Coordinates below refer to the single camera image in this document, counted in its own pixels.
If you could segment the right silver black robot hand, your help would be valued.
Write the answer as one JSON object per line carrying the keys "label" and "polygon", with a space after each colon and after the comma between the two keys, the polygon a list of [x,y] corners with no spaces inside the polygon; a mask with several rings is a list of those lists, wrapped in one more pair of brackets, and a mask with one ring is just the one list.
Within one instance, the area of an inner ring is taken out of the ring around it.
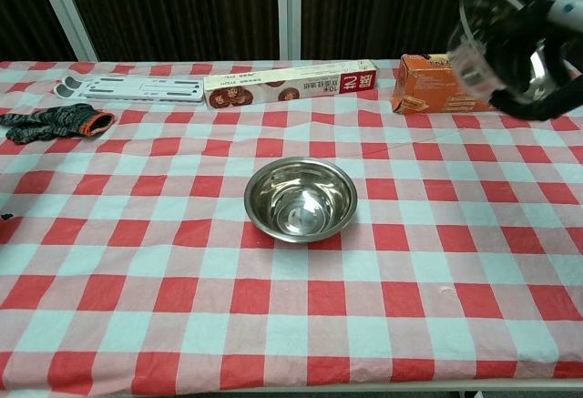
{"label": "right silver black robot hand", "polygon": [[[582,0],[533,0],[493,26],[487,59],[506,88],[490,104],[510,117],[547,121],[582,106],[582,77],[571,77],[564,63],[570,43],[582,37]],[[554,87],[539,99],[519,101],[530,86],[531,57],[542,47],[541,64]]]}

